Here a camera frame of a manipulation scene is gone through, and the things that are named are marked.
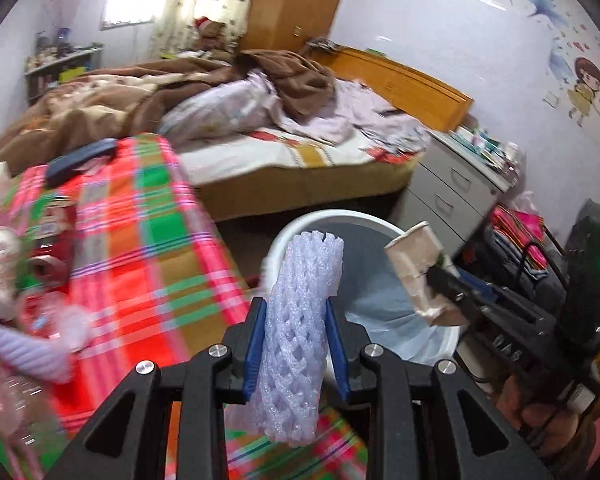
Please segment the person's right hand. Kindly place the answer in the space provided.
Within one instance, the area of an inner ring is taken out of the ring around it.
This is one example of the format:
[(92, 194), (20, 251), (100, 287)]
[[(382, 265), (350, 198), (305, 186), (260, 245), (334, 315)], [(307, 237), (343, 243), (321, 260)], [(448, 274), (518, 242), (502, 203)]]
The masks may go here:
[(533, 429), (545, 428), (540, 446), (542, 458), (580, 458), (588, 461), (595, 445), (592, 420), (584, 422), (568, 408), (555, 408), (546, 404), (524, 404), (522, 389), (515, 376), (509, 376), (496, 401), (496, 407), (519, 430), (528, 425)]

